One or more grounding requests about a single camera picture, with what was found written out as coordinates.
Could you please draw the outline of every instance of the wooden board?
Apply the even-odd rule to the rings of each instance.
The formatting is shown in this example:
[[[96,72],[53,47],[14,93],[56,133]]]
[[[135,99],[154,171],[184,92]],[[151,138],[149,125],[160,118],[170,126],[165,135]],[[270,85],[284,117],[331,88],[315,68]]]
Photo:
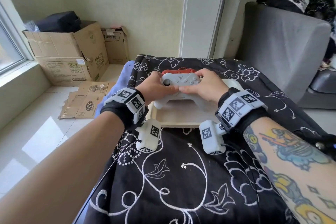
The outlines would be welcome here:
[[[236,80],[222,79],[230,88],[244,90]],[[209,104],[208,110],[202,111],[192,100],[171,100],[161,109],[157,109],[152,102],[148,106],[146,119],[156,119],[163,128],[198,128],[205,120],[218,122],[215,111],[218,109],[213,103]]]

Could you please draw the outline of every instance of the white game controller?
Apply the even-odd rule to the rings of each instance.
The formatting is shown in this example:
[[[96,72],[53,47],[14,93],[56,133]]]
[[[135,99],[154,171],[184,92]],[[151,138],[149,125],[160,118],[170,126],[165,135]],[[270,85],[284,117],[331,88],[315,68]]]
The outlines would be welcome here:
[[[191,86],[197,85],[201,82],[201,79],[195,73],[187,74],[172,74],[166,73],[161,78],[161,83],[165,86],[178,85],[178,86]],[[181,91],[173,95],[165,96],[162,99],[154,101],[154,106],[157,109],[161,109],[170,100],[184,100],[190,99],[195,102],[195,104],[201,109],[206,111],[208,107],[208,102],[196,94],[185,94]]]

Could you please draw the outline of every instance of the black bedspread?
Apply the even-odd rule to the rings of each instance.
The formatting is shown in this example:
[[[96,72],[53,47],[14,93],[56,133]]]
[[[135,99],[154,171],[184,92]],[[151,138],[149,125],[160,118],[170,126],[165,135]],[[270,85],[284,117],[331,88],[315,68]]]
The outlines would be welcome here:
[[[309,137],[326,133],[259,71],[239,60],[140,55],[129,86],[151,71],[208,68],[237,80],[267,106],[272,119]],[[226,153],[204,153],[198,129],[163,128],[157,150],[137,151],[125,133],[106,169],[124,149],[90,200],[85,223],[296,223],[241,136],[225,136]]]

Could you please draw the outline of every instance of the thumbstick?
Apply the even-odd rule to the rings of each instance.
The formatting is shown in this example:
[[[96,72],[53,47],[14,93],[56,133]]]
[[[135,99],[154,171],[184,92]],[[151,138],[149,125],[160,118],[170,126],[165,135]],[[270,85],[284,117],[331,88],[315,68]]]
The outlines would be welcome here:
[[[169,86],[170,85],[170,80],[169,79],[164,79],[163,80],[163,85],[164,86]]]

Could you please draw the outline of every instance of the forearm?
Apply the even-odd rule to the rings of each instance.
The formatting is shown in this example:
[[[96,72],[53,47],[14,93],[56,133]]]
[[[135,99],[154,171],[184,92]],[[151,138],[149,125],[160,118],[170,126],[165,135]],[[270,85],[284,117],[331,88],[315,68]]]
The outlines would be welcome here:
[[[244,138],[301,223],[313,216],[321,218],[320,223],[335,221],[333,160],[267,117],[246,128]]]
[[[123,131],[124,124],[114,113],[103,112],[2,198],[0,223],[71,223]]]

